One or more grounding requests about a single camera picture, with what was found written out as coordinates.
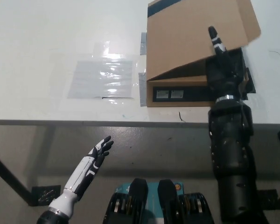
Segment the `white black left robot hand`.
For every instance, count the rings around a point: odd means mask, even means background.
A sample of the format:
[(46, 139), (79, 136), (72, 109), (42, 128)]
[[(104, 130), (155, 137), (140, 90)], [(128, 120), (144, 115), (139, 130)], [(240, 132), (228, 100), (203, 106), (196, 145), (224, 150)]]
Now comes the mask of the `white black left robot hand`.
[(72, 217), (74, 205), (83, 197), (105, 157), (109, 155), (113, 143), (111, 136), (107, 136), (82, 158), (65, 184), (63, 193), (50, 203), (49, 211), (68, 219)]

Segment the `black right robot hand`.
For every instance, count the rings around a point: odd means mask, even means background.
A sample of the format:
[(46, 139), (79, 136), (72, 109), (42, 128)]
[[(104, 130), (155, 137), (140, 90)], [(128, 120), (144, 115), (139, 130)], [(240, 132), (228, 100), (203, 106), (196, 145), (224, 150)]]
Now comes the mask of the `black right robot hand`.
[(208, 27), (215, 56), (207, 61), (207, 82), (215, 101), (221, 98), (241, 99), (241, 88), (245, 76), (241, 50), (230, 54), (216, 29)]

